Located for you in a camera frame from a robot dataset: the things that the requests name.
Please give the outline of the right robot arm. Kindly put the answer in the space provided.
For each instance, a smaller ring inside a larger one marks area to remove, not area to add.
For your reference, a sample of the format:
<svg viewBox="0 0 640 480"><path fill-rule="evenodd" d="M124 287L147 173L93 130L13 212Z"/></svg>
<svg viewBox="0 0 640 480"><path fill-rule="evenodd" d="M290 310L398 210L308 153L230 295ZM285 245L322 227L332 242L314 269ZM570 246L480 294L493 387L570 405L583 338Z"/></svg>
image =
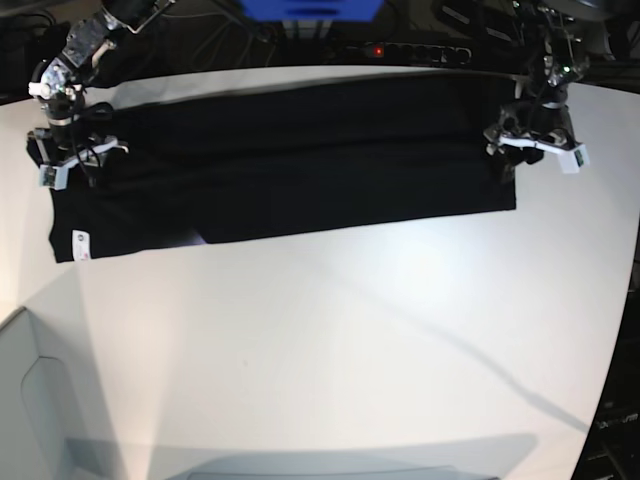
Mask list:
<svg viewBox="0 0 640 480"><path fill-rule="evenodd" d="M113 148L108 139L90 131L93 122L108 120L114 109L107 102L89 106L85 93L99 74L102 58L118 47L124 33L137 35L169 10L173 1L104 1L91 17L73 25L57 56L36 68L28 85L48 126L28 132L38 148L37 165L44 185L78 167L89 183Z"/></svg>

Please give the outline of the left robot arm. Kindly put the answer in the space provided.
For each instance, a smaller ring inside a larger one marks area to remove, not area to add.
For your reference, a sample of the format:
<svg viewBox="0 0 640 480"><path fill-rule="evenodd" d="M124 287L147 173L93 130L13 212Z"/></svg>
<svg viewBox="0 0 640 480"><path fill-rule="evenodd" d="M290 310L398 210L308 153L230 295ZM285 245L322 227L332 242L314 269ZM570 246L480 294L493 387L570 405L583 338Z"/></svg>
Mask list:
<svg viewBox="0 0 640 480"><path fill-rule="evenodd" d="M515 1L513 10L527 77L516 82L515 99L485 129L487 154L503 183L514 180L517 166L533 165L547 154L563 173L577 174L590 157L575 136L568 86L583 78L589 59L569 30L574 20L543 1Z"/></svg>

